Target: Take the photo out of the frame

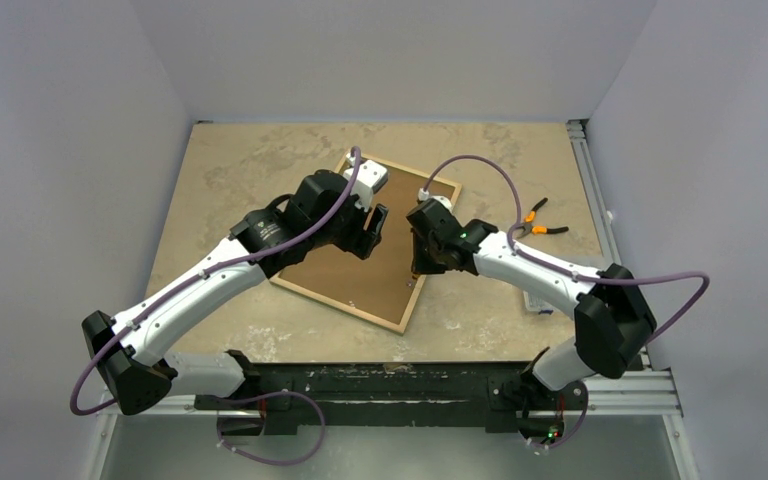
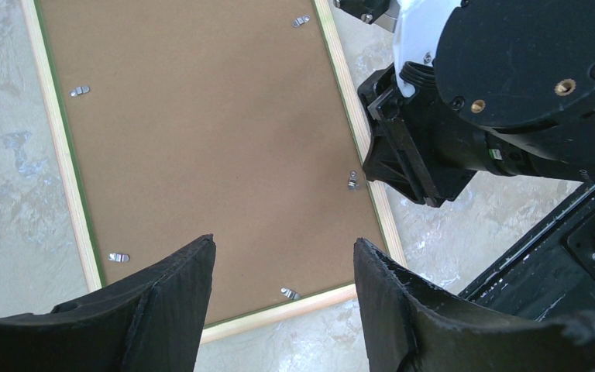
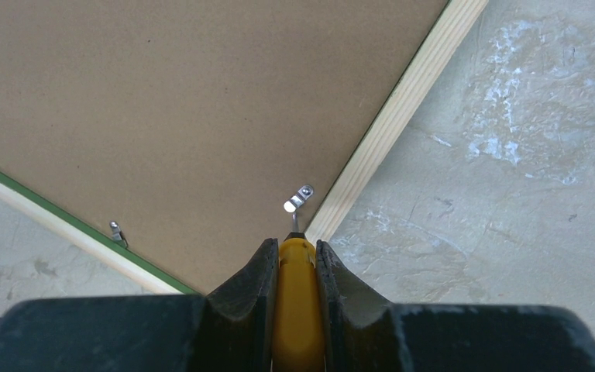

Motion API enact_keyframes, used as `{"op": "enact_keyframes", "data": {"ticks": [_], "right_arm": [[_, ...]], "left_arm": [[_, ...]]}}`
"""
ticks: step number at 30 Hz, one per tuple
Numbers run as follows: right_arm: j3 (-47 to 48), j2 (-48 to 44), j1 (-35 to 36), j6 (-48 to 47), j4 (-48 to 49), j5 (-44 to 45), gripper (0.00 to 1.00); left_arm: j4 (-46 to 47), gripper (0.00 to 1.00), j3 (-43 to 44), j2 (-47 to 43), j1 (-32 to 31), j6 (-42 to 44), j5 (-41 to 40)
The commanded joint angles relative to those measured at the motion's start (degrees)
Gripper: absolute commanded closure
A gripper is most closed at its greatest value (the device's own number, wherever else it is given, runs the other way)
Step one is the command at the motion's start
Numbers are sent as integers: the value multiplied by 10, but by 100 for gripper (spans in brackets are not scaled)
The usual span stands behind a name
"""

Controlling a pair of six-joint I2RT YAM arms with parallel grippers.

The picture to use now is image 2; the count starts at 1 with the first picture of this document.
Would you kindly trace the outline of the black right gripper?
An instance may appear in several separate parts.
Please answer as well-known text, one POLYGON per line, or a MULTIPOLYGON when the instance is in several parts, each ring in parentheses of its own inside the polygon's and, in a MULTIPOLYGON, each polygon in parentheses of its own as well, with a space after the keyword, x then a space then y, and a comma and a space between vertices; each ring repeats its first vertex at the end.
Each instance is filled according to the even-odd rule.
POLYGON ((405 64, 374 71, 357 89, 370 128, 362 169, 411 202, 439 208, 453 202, 474 171, 448 167, 435 149, 435 126, 450 112, 437 91, 433 67, 405 64))

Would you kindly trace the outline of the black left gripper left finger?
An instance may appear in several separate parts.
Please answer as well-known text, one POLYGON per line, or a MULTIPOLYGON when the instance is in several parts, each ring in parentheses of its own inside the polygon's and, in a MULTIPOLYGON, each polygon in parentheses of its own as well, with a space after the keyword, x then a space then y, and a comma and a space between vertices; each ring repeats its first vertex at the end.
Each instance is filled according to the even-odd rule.
POLYGON ((203 235, 47 314, 0 318, 0 371, 192 371, 215 255, 203 235))

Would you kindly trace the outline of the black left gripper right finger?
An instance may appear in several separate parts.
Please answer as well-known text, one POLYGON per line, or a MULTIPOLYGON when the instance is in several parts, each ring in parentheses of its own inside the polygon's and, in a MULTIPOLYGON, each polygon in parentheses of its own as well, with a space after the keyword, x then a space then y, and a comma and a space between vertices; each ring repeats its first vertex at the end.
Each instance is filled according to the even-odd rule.
POLYGON ((372 371, 595 371, 595 312, 544 322, 497 312, 364 238, 355 241, 353 266, 372 371))

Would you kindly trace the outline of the green wooden picture frame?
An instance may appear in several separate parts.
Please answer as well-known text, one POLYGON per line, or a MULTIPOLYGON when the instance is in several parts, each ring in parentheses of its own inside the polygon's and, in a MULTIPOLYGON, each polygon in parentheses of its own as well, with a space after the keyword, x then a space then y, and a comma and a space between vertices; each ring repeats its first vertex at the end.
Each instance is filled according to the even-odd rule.
POLYGON ((405 263, 386 188, 363 178, 370 133, 329 2, 22 11, 90 291, 210 234, 209 343, 355 298, 359 237, 405 263))

